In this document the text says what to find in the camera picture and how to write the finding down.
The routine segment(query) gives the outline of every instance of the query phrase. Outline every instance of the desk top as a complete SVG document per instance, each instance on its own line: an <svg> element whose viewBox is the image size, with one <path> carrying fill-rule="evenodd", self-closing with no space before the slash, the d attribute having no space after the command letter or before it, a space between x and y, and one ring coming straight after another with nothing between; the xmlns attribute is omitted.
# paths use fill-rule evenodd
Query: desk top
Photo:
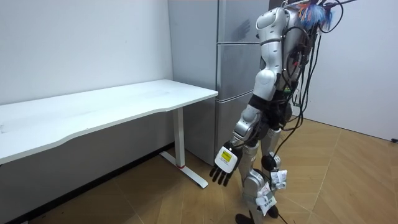
<svg viewBox="0 0 398 224"><path fill-rule="evenodd" d="M106 88L0 106L0 164L100 129L216 96L170 80Z"/></svg>

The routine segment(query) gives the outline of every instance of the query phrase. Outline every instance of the parquet floor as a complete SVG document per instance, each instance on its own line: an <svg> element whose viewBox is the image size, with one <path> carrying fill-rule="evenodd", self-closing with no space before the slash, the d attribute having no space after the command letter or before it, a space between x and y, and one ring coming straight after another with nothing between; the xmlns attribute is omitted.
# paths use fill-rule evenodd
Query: parquet floor
<svg viewBox="0 0 398 224"><path fill-rule="evenodd" d="M398 144L305 121L279 155L288 184L277 206L289 224L398 223ZM238 172L222 187L188 152L187 166L206 189L157 156L30 223L234 224L235 214L248 214Z"/></svg>

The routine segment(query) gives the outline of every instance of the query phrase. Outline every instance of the refrigerator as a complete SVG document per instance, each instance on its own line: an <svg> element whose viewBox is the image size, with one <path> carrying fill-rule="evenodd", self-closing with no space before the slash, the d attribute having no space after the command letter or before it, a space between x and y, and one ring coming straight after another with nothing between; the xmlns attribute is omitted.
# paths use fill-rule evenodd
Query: refrigerator
<svg viewBox="0 0 398 224"><path fill-rule="evenodd" d="M185 148L213 165L260 70L257 18L269 0L169 0L174 80L218 91L183 109Z"/></svg>

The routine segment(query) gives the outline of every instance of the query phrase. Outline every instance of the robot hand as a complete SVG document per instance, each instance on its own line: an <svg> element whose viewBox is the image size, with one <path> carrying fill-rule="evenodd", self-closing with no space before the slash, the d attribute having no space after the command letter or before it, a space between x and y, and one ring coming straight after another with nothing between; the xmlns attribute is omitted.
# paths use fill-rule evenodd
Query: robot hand
<svg viewBox="0 0 398 224"><path fill-rule="evenodd" d="M242 154L241 147L234 147L229 141L226 142L215 159L215 166L210 171L213 182L218 179L218 184L221 185L224 182L223 185L227 186L242 159Z"/></svg>

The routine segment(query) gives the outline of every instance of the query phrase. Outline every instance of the humanoid robot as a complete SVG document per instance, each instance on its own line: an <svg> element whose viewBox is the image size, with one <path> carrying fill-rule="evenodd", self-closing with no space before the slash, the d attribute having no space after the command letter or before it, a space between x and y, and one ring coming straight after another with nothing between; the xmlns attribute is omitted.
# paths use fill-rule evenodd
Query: humanoid robot
<svg viewBox="0 0 398 224"><path fill-rule="evenodd" d="M322 28L330 28L330 9L337 5L343 9L342 4L351 1L301 1L259 16L256 29L261 46L261 71L256 76L253 96L235 126L232 139L221 148L210 172L213 182L226 186L233 172L239 169L243 199L250 217L237 214L236 223L261 224L266 214L278 218L274 193L285 188L286 171L279 170L279 147L276 151L275 148L281 131L286 130L292 117L289 102L300 79L303 85L305 66L311 61L303 97L308 96L315 41L321 32L325 32ZM290 129L290 134L298 128L300 120L302 123L304 110L300 107L297 124ZM259 140L262 140L262 170L253 169Z"/></svg>

